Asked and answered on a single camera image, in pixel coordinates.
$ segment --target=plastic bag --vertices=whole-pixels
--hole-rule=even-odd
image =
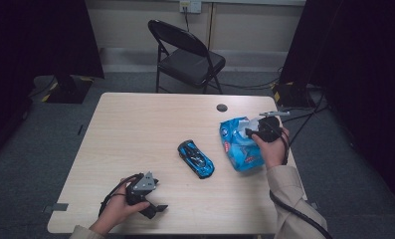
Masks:
[[[237,171],[245,171],[265,164],[259,147],[245,134],[246,127],[257,130],[257,126],[257,119],[235,118],[221,122],[219,133],[222,144]]]

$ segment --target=blue toy car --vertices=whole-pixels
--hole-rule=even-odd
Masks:
[[[212,175],[215,170],[213,162],[194,143],[193,140],[185,140],[178,146],[179,156],[193,169],[200,179]]]

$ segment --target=right hand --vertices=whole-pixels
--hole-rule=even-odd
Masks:
[[[289,143],[290,131],[283,127],[282,137]],[[267,170],[274,166],[282,165],[287,150],[279,137],[273,142],[264,142],[255,133],[252,135],[253,141],[259,146],[262,158],[265,161]]]

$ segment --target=black chair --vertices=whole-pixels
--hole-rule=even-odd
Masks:
[[[216,88],[220,94],[223,94],[216,75],[225,67],[224,57],[208,51],[206,46],[193,34],[165,22],[150,20],[148,29],[159,44],[156,76],[157,93],[159,88],[169,93],[159,86],[159,76],[162,72],[194,88],[204,88],[203,94],[206,93],[207,86]],[[169,54],[162,42],[178,49]],[[163,59],[161,59],[162,53],[166,54]],[[209,85],[212,79],[214,79],[216,87]]]

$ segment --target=gray carpet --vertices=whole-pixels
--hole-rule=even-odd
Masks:
[[[225,72],[219,77],[223,84],[253,86],[277,76]],[[34,92],[51,79],[37,78]],[[162,81],[175,93],[201,92],[168,78]],[[95,80],[81,105],[42,103],[46,92],[32,97],[29,116],[0,150],[0,238],[68,238],[47,231],[50,214],[42,210],[58,200],[99,96],[105,92],[152,93],[154,82],[155,73],[108,73],[105,80]],[[226,95],[272,95],[268,89],[223,86],[223,90]],[[217,91],[209,89],[209,94]],[[311,95],[318,101],[321,91],[313,90]],[[323,100],[320,108],[326,106]],[[289,119],[309,112],[292,113]],[[284,125],[296,133],[304,120],[290,120]],[[308,199],[318,205],[334,238],[395,238],[395,197],[362,155],[352,149],[343,123],[329,108],[308,121],[292,150]]]

